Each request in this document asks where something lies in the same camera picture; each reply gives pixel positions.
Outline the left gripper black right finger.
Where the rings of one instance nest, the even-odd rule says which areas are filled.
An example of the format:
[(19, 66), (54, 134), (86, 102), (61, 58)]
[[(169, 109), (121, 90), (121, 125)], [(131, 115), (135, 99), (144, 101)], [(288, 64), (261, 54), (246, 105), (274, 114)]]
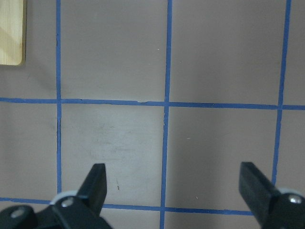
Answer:
[(262, 229), (303, 229), (305, 197), (277, 188), (252, 162), (242, 162), (239, 192)]

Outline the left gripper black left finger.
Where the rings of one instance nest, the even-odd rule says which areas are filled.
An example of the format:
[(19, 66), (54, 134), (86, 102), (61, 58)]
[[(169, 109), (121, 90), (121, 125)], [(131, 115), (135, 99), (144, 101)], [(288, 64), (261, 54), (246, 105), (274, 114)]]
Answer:
[(15, 205), (0, 212), (2, 229), (111, 229), (100, 216), (107, 194), (105, 164), (94, 164), (76, 194), (59, 194), (45, 209)]

